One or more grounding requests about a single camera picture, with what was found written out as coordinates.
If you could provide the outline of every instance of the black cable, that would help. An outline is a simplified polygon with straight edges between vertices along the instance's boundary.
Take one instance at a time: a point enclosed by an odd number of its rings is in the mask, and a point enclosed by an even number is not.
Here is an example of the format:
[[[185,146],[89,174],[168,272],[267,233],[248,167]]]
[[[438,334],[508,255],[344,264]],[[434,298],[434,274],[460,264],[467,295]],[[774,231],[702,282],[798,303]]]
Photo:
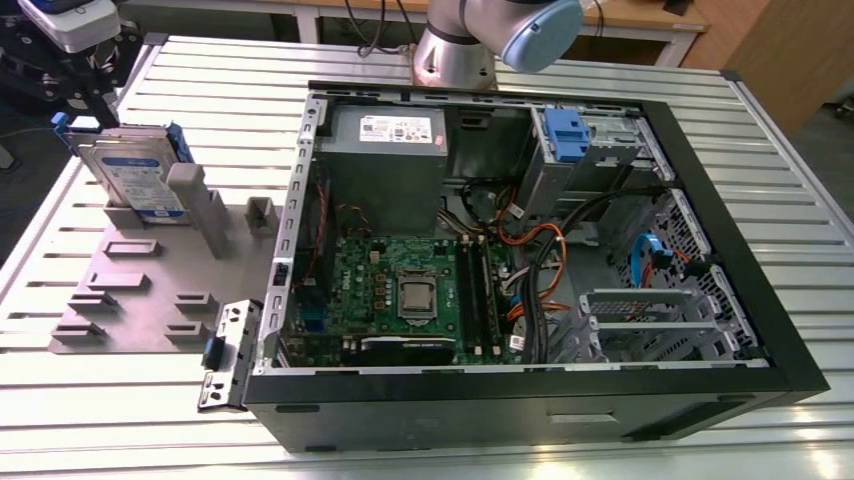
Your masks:
[[[599,0],[592,0],[596,4],[596,9],[599,10],[599,18],[596,18],[596,31],[594,32],[594,37],[602,38],[604,36],[604,10],[602,9],[602,3]]]
[[[475,186],[495,186],[495,185],[502,186],[508,184],[510,184],[510,180],[503,180],[499,178],[471,179],[466,182],[459,192],[459,199],[460,199],[460,202],[463,203],[463,208],[466,209],[466,213],[468,214],[468,217],[475,222],[478,227],[480,227],[484,230],[486,234],[491,238],[498,238],[498,234],[491,230],[491,227],[494,227],[498,224],[498,222],[495,219],[491,222],[487,222],[480,218],[480,215],[478,215],[475,206],[471,203],[471,188]]]
[[[415,35],[415,28],[412,27],[412,22],[410,22],[410,16],[406,13],[406,8],[403,7],[402,0],[398,0],[398,8],[400,9],[400,13],[403,14],[403,20],[406,20],[406,26],[410,29],[410,35],[412,36],[412,43],[418,43],[418,36]]]
[[[607,193],[603,193],[590,200],[587,200],[579,207],[572,211],[572,213],[564,218],[563,222],[560,222],[560,232],[563,235],[567,235],[568,232],[578,226],[578,224],[584,220],[587,215],[606,202],[611,202],[612,200],[626,197],[626,196],[656,196],[662,195],[668,191],[668,187],[656,185],[651,187],[639,187],[639,188],[627,188],[623,190],[615,190]],[[556,236],[551,234],[546,243],[540,246],[539,251],[536,252],[536,256],[534,257],[534,261],[531,262],[531,267],[528,269],[528,273],[526,275],[526,294],[522,296],[523,300],[527,301],[524,304],[524,315],[531,316],[531,320],[526,318],[526,328],[527,325],[531,324],[536,330],[536,342],[539,346],[532,346],[536,351],[536,355],[534,356],[534,361],[536,363],[547,363],[548,361],[548,326],[546,323],[546,313],[543,310],[542,303],[539,301],[539,289],[536,286],[536,280],[540,272],[540,265],[546,261],[548,256],[548,251],[554,247],[556,240]],[[528,343],[528,339],[532,339],[534,336],[528,337],[528,333],[526,331],[526,347]]]
[[[374,34],[374,39],[368,40],[368,37],[364,35],[364,32],[362,32],[362,28],[359,27],[358,23],[356,23],[356,17],[352,14],[352,7],[350,5],[350,0],[344,0],[344,5],[347,6],[347,15],[350,17],[350,24],[352,25],[354,30],[356,31],[356,34],[359,35],[359,37],[362,37],[362,41],[364,42],[363,45],[359,46],[359,48],[356,49],[356,53],[359,55],[359,57],[366,58],[368,55],[371,55],[371,53],[374,53],[374,50],[379,50],[382,53],[394,55],[398,53],[396,50],[388,50],[386,48],[382,48],[379,46],[379,40],[383,36],[383,33],[386,32],[386,0],[383,0],[380,2],[380,10],[379,10],[379,26],[376,27],[376,33]]]

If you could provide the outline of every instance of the wire bundle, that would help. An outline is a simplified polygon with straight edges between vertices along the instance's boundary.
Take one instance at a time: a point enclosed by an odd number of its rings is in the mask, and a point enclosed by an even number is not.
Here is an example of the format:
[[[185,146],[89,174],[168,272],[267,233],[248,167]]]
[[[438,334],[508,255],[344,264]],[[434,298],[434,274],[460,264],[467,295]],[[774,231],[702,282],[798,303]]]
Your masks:
[[[400,9],[400,13],[403,14],[403,19],[406,20],[407,28],[410,29],[410,35],[412,36],[412,43],[418,43],[418,37],[415,36],[415,28],[412,27],[412,22],[410,22],[410,16],[406,12],[406,8],[403,7],[403,2],[402,0],[396,0],[396,1],[398,1],[398,8]],[[396,50],[388,50],[379,46],[379,42],[386,33],[386,28],[388,27],[388,25],[386,24],[386,11],[387,11],[386,0],[382,0],[380,2],[379,26],[376,27],[376,33],[374,34],[374,38],[371,40],[368,40],[367,35],[362,31],[362,26],[356,22],[356,17],[352,13],[352,6],[350,5],[350,0],[344,0],[344,4],[347,5],[347,15],[350,17],[350,23],[356,32],[356,35],[359,35],[359,37],[362,38],[362,41],[364,42],[364,44],[360,45],[359,48],[356,49],[356,53],[359,54],[359,57],[366,58],[368,55],[371,55],[371,53],[374,53],[374,50],[378,50],[382,53],[391,54],[391,55],[396,54],[398,53]]]
[[[604,204],[626,196],[656,196],[667,191],[667,187],[652,186],[640,188],[627,188],[603,193],[587,200],[564,218],[559,225],[559,232],[551,235],[546,243],[540,246],[534,262],[528,269],[522,284],[522,309],[524,315],[526,342],[522,352],[524,363],[547,363],[548,361],[548,327],[546,324],[544,307],[540,303],[540,293],[538,291],[538,276],[540,265],[546,261],[548,251],[554,247],[554,242],[560,239],[563,242],[564,232],[570,232],[584,220],[584,218]]]

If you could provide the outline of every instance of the aluminum table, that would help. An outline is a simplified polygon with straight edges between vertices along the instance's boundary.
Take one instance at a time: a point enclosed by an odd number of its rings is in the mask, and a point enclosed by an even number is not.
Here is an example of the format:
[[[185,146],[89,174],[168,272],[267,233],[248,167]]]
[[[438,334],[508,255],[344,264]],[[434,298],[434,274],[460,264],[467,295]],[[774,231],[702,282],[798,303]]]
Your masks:
[[[362,60],[351,47],[171,37],[143,50],[120,116],[183,125],[225,202],[281,203],[305,82],[408,76],[406,56]],[[0,476],[854,477],[854,229],[744,86],[718,72],[579,62],[536,75],[504,67],[498,79],[503,90],[671,105],[833,390],[675,442],[289,454],[251,414],[196,413],[197,355],[47,352],[107,225],[105,194],[72,158],[0,270]]]

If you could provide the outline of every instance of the motherboard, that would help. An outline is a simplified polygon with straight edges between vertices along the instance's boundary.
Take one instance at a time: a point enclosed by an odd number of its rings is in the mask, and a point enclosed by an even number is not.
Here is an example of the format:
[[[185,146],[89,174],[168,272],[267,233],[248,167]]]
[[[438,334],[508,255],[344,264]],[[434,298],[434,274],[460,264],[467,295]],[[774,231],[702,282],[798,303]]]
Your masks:
[[[500,364],[503,246],[480,239],[342,238],[331,299],[288,338],[304,366]]]

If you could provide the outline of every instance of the blue latch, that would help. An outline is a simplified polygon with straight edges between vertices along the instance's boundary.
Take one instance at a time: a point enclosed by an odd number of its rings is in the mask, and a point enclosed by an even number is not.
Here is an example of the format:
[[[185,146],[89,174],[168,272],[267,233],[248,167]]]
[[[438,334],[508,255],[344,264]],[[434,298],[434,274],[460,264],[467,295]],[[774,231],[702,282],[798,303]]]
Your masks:
[[[580,162],[590,148],[590,128],[578,111],[547,108],[546,133],[555,148],[555,160],[560,163]]]

